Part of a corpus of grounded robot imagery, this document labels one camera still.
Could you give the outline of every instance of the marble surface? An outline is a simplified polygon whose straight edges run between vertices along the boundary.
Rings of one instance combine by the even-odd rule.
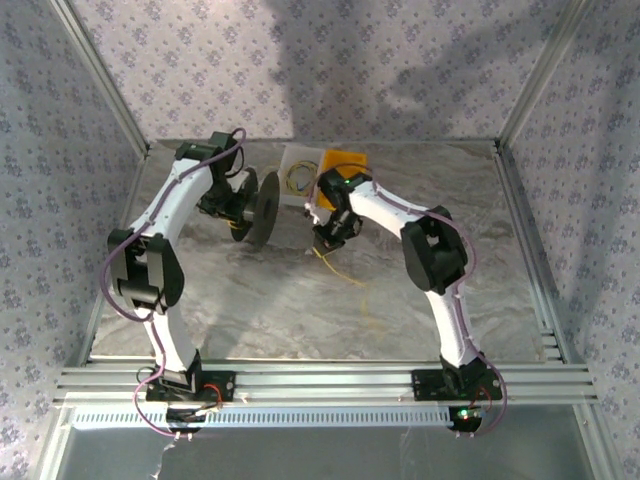
[[[481,347],[498,360],[541,361],[530,284],[489,144],[333,147],[367,153],[391,192],[451,211],[479,254],[467,302]],[[247,165],[263,177],[277,169],[284,144],[250,143],[245,151]],[[172,155],[161,145],[153,148],[132,218],[164,182]],[[311,226],[301,209],[281,207],[269,244],[256,253],[234,242],[225,222],[191,215],[177,248],[186,276],[181,308],[203,357],[436,360],[433,314],[406,274],[399,241],[365,222],[360,236],[331,256],[337,270],[367,283],[362,288],[309,253]],[[94,354],[151,351],[140,325],[105,307]]]

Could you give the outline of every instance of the enclosure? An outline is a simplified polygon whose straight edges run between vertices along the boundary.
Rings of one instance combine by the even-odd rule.
[[[183,141],[243,127],[260,181],[291,145],[364,153],[386,189],[446,207],[469,233],[473,336],[511,392],[504,422],[467,447],[481,471],[640,478],[637,2],[2,8],[3,475],[125,478],[128,464],[171,478],[211,468],[202,449],[214,444],[231,478],[255,475],[238,449],[263,452],[261,478],[299,478],[295,455],[313,478],[468,474],[448,405],[403,403],[410,371],[435,368],[441,345],[402,244],[365,221],[325,264],[304,209],[284,203],[259,251],[197,209],[176,245],[188,335],[206,369],[238,372],[245,405],[221,412],[240,416],[205,429],[235,449],[213,433],[169,448],[127,417],[153,349],[98,291],[107,237],[153,201]],[[301,406],[351,420],[305,423]],[[384,417],[398,408],[412,420]],[[276,411],[293,420],[243,423]],[[513,440],[523,429],[527,455]],[[509,455],[496,463],[492,449]],[[353,470],[358,458],[371,470]]]

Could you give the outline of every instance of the floral wallpaper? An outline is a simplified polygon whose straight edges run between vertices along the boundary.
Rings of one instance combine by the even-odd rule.
[[[628,478],[640,478],[640,4],[596,2],[513,148]]]
[[[148,139],[498,135],[566,0],[75,0]]]
[[[46,0],[0,26],[0,478],[38,460],[137,155]]]

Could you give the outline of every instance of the black mounting plate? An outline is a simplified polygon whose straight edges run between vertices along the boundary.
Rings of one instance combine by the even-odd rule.
[[[202,385],[196,393],[184,392],[165,387],[159,383],[151,383],[147,387],[147,402],[202,402],[215,403],[217,392],[212,388],[204,388],[206,385],[215,385],[220,390],[222,402],[232,402],[236,388],[236,372],[227,371],[202,371]]]
[[[411,372],[413,398],[417,402],[459,400],[471,403],[476,399],[480,387],[489,392],[492,401],[501,400],[502,389],[497,380],[495,373],[487,368],[472,387],[456,393],[445,384],[442,370],[413,370]],[[483,397],[479,396],[477,400],[483,400]]]

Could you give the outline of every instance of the ventilation grille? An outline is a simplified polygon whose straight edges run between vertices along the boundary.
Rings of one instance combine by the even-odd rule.
[[[76,409],[73,425],[78,429],[146,427],[133,409],[114,412],[99,408]],[[158,426],[166,426],[163,412],[145,414]],[[449,410],[440,407],[362,408],[226,408],[210,413],[200,427],[366,427],[450,425]]]

